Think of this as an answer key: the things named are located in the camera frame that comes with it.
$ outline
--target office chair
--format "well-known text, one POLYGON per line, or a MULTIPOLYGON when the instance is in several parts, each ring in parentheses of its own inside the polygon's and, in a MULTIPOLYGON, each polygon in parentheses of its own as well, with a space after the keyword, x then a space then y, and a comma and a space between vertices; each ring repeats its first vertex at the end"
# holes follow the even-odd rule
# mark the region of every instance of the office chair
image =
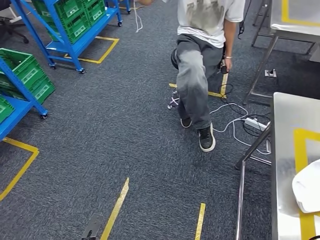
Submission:
MULTIPOLYGON (((11 0, 0 0, 0 11, 9 9, 11 0)), ((23 43, 28 44, 29 41, 25 35, 15 30, 15 28, 23 27, 25 24, 11 24, 9 18, 0 17, 0 29, 10 35, 16 34, 23 39, 23 43)))

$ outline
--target caster wheel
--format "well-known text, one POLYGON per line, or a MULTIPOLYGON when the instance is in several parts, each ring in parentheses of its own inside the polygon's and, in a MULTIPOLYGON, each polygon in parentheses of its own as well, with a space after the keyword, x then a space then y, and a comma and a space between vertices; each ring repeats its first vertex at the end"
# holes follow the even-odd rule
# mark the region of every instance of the caster wheel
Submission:
POLYGON ((47 119, 48 117, 48 114, 45 114, 45 115, 40 115, 41 119, 47 119))

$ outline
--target white shoe sole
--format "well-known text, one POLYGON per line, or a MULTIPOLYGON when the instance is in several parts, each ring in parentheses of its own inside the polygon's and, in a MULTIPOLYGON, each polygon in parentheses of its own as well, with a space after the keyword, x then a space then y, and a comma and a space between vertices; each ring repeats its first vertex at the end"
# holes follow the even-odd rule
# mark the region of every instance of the white shoe sole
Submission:
POLYGON ((192 124, 192 121, 191 121, 191 122, 190 122, 190 124, 189 124, 189 126, 184 126, 184 125, 183 124, 183 120, 182 120, 181 118, 180 119, 180 122, 181 123, 181 126, 182 126, 183 128, 185 128, 185 129, 189 128, 189 127, 192 124))
POLYGON ((202 147, 202 144, 200 143, 200 138, 198 139, 198 144, 200 145, 201 150, 202 150, 205 153, 211 152, 214 149, 216 146, 216 139, 214 136, 214 128, 212 127, 212 123, 210 125, 210 134, 211 135, 212 139, 212 145, 209 148, 203 148, 202 147))

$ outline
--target graphic print on t-shirt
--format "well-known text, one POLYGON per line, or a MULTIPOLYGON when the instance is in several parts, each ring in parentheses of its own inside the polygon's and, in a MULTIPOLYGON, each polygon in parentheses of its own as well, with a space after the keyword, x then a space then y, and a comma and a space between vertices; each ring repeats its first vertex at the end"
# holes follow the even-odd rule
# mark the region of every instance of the graphic print on t-shirt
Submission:
POLYGON ((190 27, 208 34, 214 33, 224 17, 224 7, 218 0, 196 0, 186 6, 186 18, 190 27))

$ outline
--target white power strip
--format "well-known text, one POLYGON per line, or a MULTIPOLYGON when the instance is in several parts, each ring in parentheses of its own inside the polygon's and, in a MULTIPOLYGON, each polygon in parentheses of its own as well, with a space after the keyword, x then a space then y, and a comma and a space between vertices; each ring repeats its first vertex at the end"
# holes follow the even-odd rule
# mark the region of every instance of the white power strip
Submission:
POLYGON ((252 118, 250 118, 250 117, 247 117, 245 120, 245 123, 248 124, 249 126, 254 127, 255 129, 257 129, 257 130, 261 130, 261 131, 264 131, 267 127, 266 125, 264 125, 264 124, 262 124, 262 123, 257 121, 257 119, 252 119, 252 118))

